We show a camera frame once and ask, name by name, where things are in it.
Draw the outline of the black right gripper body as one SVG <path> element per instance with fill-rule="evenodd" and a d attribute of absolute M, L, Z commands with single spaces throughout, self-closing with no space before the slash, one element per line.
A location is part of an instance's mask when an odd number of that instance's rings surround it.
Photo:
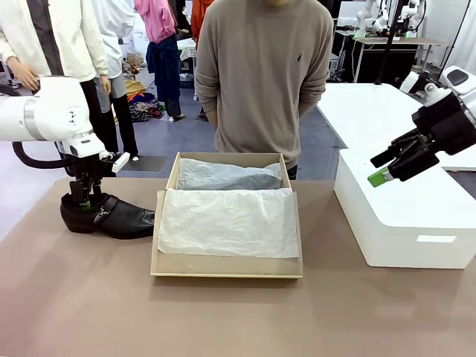
<path fill-rule="evenodd" d="M 455 155 L 475 145 L 475 126 L 453 93 L 420 107 L 412 120 L 419 133 L 428 138 L 426 146 L 432 153 Z"/>

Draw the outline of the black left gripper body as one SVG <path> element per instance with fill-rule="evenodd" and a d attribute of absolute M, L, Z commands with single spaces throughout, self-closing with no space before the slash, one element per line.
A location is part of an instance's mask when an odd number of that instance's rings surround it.
<path fill-rule="evenodd" d="M 78 158 L 66 155 L 66 160 L 72 160 L 72 164 L 65 168 L 70 177 L 81 178 L 91 176 L 96 179 L 112 177 L 112 164 L 108 160 L 101 160 L 98 154 Z"/>

